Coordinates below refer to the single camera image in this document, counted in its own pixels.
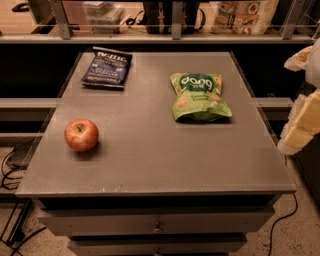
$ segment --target red apple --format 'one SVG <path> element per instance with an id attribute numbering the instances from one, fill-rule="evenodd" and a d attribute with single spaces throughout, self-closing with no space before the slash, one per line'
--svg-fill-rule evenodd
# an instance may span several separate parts
<path id="1" fill-rule="evenodd" d="M 71 121 L 64 130 L 67 145 L 77 152 L 93 148 L 99 139 L 99 130 L 95 123 L 85 118 Z"/>

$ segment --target black cable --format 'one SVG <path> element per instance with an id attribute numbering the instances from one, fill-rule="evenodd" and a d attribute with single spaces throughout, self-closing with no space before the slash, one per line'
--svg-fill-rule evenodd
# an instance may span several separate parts
<path id="1" fill-rule="evenodd" d="M 2 163 L 1 163 L 1 172 L 2 172 L 2 175 L 3 175 L 3 178 L 1 180 L 1 185 L 0 185 L 0 188 L 4 188 L 6 190 L 14 190 L 18 187 L 19 183 L 20 182 L 11 182 L 11 183 L 7 183 L 5 184 L 5 180 L 17 180 L 17 179 L 22 179 L 23 177 L 14 177 L 14 178 L 11 178 L 9 177 L 9 175 L 15 171 L 18 171 L 19 169 L 18 168 L 15 168 L 15 169 L 11 169 L 9 172 L 5 173 L 4 172 L 4 163 L 5 161 L 7 160 L 7 158 L 14 154 L 16 151 L 18 151 L 20 148 L 24 147 L 25 145 L 29 144 L 30 142 L 34 141 L 35 139 L 31 139 L 25 143 L 23 143 L 22 145 L 20 145 L 19 147 L 13 149 L 11 152 L 9 152 L 2 160 Z M 8 186 L 11 186 L 11 185 L 17 185 L 17 187 L 14 187 L 14 188 L 9 188 Z"/>
<path id="2" fill-rule="evenodd" d="M 39 234 L 40 232 L 44 231 L 45 229 L 47 229 L 46 227 L 40 228 L 37 231 L 33 232 L 30 236 L 28 236 L 26 239 L 24 239 L 16 248 L 14 248 L 13 252 L 10 254 L 10 256 L 13 256 L 15 253 L 18 252 L 19 248 L 25 244 L 26 242 L 28 242 L 32 237 L 34 237 L 35 235 Z"/>
<path id="3" fill-rule="evenodd" d="M 19 184 L 20 184 L 20 182 L 5 183 L 5 181 L 6 181 L 7 179 L 9 179 L 9 180 L 22 179 L 22 178 L 23 178 L 22 176 L 21 176 L 21 177 L 15 177 L 15 178 L 9 177 L 10 174 L 12 174 L 12 173 L 14 173 L 14 172 L 17 172 L 17 171 L 19 171 L 18 168 L 12 169 L 12 170 L 8 171 L 8 172 L 3 176 L 2 180 L 1 180 L 1 186 L 0 186 L 0 187 L 4 188 L 4 189 L 6 189 L 6 190 L 15 190 L 15 189 L 17 189 L 18 186 L 19 186 Z"/>
<path id="4" fill-rule="evenodd" d="M 270 231 L 270 246 L 269 246 L 269 254 L 268 254 L 268 256 L 271 256 L 271 253 L 272 253 L 272 233 L 273 233 L 273 229 L 274 229 L 274 227 L 275 227 L 275 225 L 279 222 L 279 221 L 281 221 L 281 220 L 283 220 L 283 219 L 286 219 L 286 218 L 288 218 L 288 217 L 291 217 L 293 214 L 295 214 L 296 212 L 297 212 L 297 210 L 298 210 L 298 201 L 297 201 L 297 197 L 296 197 L 296 195 L 295 194 L 293 194 L 293 197 L 294 197 L 294 201 L 295 201 L 295 209 L 293 210 L 293 212 L 292 213 L 289 213 L 288 215 L 285 215 L 285 216 L 282 216 L 282 217 L 280 217 L 279 219 L 277 219 L 274 223 L 273 223 L 273 225 L 272 225 L 272 227 L 271 227 L 271 231 Z"/>
<path id="5" fill-rule="evenodd" d="M 0 242 L 4 243 L 5 246 L 9 247 L 12 250 L 15 250 L 15 248 L 13 248 L 11 245 L 7 244 L 2 238 L 0 238 Z M 18 253 L 20 256 L 23 256 L 21 252 L 16 251 L 16 253 Z"/>

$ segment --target chip bag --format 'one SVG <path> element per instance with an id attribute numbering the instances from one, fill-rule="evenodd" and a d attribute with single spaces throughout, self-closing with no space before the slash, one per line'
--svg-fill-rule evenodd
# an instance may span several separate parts
<path id="1" fill-rule="evenodd" d="M 214 121 L 231 117 L 227 103 L 220 97 L 222 76 L 206 73 L 174 73 L 170 76 L 177 97 L 173 105 L 175 120 Z"/>

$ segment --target black snack package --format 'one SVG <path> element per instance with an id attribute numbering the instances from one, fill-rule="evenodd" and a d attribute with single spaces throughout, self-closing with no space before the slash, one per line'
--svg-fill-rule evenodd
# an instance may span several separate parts
<path id="1" fill-rule="evenodd" d="M 81 83 L 93 88 L 123 88 L 132 54 L 93 47 L 95 57 Z"/>

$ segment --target food package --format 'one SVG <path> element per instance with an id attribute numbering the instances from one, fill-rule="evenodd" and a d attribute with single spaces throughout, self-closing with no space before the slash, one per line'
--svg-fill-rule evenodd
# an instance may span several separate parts
<path id="1" fill-rule="evenodd" d="M 220 74 L 174 73 L 170 80 L 177 94 L 173 105 L 175 120 L 214 121 L 232 116 L 227 103 L 221 98 Z"/>
<path id="2" fill-rule="evenodd" d="M 89 88 L 124 88 L 132 54 L 93 47 L 95 54 L 81 83 Z"/>
<path id="3" fill-rule="evenodd" d="M 212 33 L 264 34 L 279 0 L 211 2 L 215 13 Z"/>

